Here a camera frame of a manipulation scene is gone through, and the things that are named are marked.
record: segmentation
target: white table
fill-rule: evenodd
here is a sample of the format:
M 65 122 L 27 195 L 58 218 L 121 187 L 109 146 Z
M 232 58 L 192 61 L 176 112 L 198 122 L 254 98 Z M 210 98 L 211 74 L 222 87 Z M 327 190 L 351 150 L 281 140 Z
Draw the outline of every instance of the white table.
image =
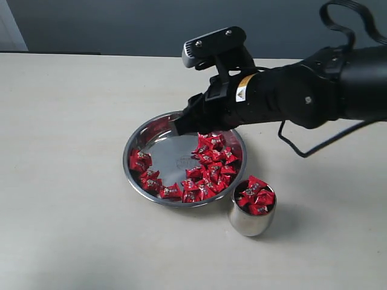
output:
M 246 176 L 278 195 L 260 239 L 232 228 L 227 200 L 171 210 L 131 188 L 129 136 L 213 74 L 174 58 L 0 54 L 1 290 L 386 289 L 387 124 L 309 159 L 277 123 L 239 127 Z M 352 123 L 285 134 L 307 149 Z

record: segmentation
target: yellow warning label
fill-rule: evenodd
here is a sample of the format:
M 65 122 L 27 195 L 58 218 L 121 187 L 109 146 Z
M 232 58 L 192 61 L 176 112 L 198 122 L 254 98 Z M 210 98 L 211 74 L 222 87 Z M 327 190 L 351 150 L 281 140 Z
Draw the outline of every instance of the yellow warning label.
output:
M 247 77 L 244 77 L 241 82 L 238 85 L 238 88 L 236 89 L 235 93 L 235 101 L 236 102 L 243 102 L 246 101 L 246 88 L 247 84 L 251 80 L 251 78 L 255 76 L 255 74 L 251 74 Z

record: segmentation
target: stainless steel plate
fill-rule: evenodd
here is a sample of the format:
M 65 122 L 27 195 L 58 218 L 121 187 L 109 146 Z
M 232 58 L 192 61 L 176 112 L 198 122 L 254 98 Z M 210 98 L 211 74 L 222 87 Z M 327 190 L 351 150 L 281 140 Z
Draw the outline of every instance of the stainless steel plate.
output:
M 177 182 L 181 188 L 180 182 L 186 179 L 186 169 L 191 169 L 199 163 L 191 158 L 191 151 L 195 150 L 198 145 L 198 135 L 177 136 L 169 127 L 169 121 L 176 119 L 180 115 L 181 112 L 167 113 L 141 125 L 126 143 L 123 153 L 123 168 L 133 188 L 150 201 L 170 207 L 198 207 L 222 198 L 228 192 L 231 192 L 242 178 L 247 161 L 246 147 L 237 131 L 214 132 L 215 134 L 223 134 L 226 146 L 231 147 L 233 153 L 240 157 L 241 164 L 239 172 L 231 185 L 216 196 L 204 201 L 182 203 L 181 201 L 161 199 L 158 195 L 151 195 L 137 184 L 136 173 L 129 169 L 128 164 L 129 154 L 132 149 L 139 149 L 145 153 L 150 153 L 153 162 L 151 169 L 160 171 L 159 178 L 163 180 L 163 184 L 169 186 Z

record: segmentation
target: engraved logo on plate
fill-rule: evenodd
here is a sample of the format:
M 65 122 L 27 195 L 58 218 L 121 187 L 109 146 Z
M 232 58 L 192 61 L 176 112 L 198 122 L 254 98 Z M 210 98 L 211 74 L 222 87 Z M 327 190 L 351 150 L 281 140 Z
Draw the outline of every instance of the engraved logo on plate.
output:
M 176 159 L 176 166 L 181 170 L 192 169 L 198 165 L 198 161 L 192 159 L 190 155 L 182 156 Z

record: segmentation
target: stainless steel cup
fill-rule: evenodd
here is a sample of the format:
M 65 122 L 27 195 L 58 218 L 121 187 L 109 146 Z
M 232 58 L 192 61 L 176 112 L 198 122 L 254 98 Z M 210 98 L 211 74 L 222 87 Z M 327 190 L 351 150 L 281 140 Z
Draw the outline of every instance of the stainless steel cup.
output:
M 234 189 L 232 193 L 232 206 L 229 211 L 229 220 L 237 232 L 243 236 L 253 237 L 262 234 L 272 223 L 277 206 L 277 197 L 275 197 L 272 210 L 270 210 L 270 212 L 267 214 L 262 216 L 255 216 L 253 214 L 246 213 L 236 203 L 235 195 L 241 191 L 241 188 L 247 188 L 248 183 L 248 180 L 241 181 Z

